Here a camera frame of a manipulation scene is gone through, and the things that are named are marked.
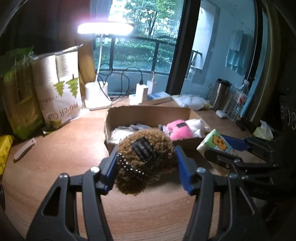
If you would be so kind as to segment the cartoon tissue pack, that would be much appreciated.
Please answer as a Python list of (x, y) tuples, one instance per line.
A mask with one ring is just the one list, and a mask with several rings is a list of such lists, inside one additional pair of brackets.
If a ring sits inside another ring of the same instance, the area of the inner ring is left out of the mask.
[(237, 155), (236, 151), (230, 146), (225, 138), (217, 132), (216, 129), (213, 129), (210, 133), (208, 133), (203, 141), (197, 146), (197, 151), (204, 156), (204, 153), (208, 148), (235, 156)]

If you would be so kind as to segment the pink plush toy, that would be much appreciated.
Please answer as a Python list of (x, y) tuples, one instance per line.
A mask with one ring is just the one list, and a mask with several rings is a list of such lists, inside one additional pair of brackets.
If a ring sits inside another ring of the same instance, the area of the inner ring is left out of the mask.
[(178, 141), (183, 139), (189, 139), (193, 137), (193, 132), (184, 120), (175, 120), (166, 125), (170, 132), (170, 138), (172, 141)]

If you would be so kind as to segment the brown fuzzy plush pouch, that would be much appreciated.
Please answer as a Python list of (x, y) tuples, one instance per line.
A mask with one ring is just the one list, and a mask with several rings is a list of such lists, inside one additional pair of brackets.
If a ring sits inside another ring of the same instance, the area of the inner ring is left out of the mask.
[(173, 141), (156, 129), (137, 131), (117, 146), (115, 184), (123, 194), (137, 195), (161, 174), (178, 167)]

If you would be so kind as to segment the grey black socks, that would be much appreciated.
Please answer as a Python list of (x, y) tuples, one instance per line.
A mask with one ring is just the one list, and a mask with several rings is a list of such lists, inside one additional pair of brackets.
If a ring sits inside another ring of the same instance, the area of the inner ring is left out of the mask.
[(151, 130), (152, 128), (150, 126), (137, 123), (136, 125), (130, 125), (129, 129), (136, 132), (140, 130)]

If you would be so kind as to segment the white bubble foam bag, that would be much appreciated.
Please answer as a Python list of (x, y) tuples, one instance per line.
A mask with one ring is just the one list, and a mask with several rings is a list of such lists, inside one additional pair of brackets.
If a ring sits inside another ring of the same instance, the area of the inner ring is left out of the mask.
[(122, 140), (135, 132), (136, 130), (130, 127), (119, 126), (110, 133), (110, 138), (108, 141), (112, 144), (118, 145)]

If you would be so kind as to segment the steel travel mug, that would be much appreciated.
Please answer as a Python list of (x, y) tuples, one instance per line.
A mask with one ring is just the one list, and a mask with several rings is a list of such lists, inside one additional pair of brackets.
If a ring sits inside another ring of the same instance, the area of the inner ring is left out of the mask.
[(232, 84), (228, 80), (221, 78), (218, 78), (214, 82), (210, 92), (210, 104), (212, 110), (220, 110), (223, 108), (231, 85)]

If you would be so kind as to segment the packaged white cloths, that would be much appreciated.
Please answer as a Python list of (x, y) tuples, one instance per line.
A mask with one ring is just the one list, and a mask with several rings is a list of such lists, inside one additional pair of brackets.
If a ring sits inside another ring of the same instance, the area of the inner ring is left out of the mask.
[(197, 95), (184, 94), (184, 95), (172, 95), (172, 100), (181, 108), (190, 108), (194, 111), (208, 110), (212, 108), (212, 105)]

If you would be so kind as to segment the beige folding knife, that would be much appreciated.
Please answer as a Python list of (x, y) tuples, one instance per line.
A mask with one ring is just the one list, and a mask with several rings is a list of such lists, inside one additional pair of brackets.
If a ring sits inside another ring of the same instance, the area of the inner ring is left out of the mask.
[(35, 144), (36, 140), (35, 138), (32, 138), (19, 148), (19, 150), (14, 154), (14, 163), (19, 161)]

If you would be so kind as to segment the hanging teal towel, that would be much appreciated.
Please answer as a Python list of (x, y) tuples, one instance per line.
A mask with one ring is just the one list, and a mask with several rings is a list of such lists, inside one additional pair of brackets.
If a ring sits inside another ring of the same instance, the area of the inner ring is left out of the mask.
[(244, 76), (248, 67), (252, 46), (252, 35), (244, 33), (243, 30), (234, 31), (226, 55), (225, 66)]

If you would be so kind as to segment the white power strip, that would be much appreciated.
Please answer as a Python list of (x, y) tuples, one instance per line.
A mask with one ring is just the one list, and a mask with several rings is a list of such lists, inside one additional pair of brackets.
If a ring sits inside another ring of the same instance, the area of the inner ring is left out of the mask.
[(135, 94), (129, 95), (128, 99), (129, 99), (130, 105), (139, 105), (139, 104), (156, 105), (156, 104), (171, 101), (171, 96), (169, 94), (167, 94), (166, 92), (161, 91), (158, 93), (149, 94), (145, 101), (137, 100), (137, 98), (135, 97)]

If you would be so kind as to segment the paper cup pack white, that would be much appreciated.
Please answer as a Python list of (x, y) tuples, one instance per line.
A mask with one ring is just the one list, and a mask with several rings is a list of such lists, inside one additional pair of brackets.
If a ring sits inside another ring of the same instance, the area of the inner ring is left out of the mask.
[(59, 129), (80, 114), (78, 49), (74, 46), (32, 57), (34, 86), (49, 130)]

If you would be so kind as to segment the paper cup pack green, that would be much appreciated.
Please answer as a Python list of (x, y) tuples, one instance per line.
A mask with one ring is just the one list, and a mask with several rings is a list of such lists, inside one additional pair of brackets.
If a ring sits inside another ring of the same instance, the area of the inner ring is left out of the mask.
[(32, 56), (32, 47), (1, 56), (1, 99), (14, 135), (22, 140), (44, 125), (34, 86)]

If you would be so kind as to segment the brown curtain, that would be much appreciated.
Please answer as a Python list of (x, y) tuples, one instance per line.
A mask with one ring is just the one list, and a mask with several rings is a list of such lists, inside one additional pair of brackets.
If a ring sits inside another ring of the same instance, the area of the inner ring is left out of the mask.
[(95, 81), (95, 64), (93, 55), (93, 35), (77, 35), (78, 66), (84, 84)]

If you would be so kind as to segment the balcony railing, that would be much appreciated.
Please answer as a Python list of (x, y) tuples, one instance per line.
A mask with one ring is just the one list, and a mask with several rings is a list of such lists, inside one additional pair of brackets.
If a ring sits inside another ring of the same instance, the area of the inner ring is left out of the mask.
[(95, 68), (104, 71), (134, 66), (143, 72), (168, 75), (174, 57), (176, 40), (167, 36), (146, 38), (133, 35), (93, 36)]

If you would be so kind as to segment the black window frame post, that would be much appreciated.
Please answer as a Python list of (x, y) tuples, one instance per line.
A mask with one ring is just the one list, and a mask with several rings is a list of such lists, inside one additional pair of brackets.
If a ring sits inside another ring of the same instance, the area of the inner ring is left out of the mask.
[(183, 87), (194, 43), (200, 4), (200, 0), (184, 1), (174, 57), (166, 85), (166, 92), (170, 95), (180, 94)]

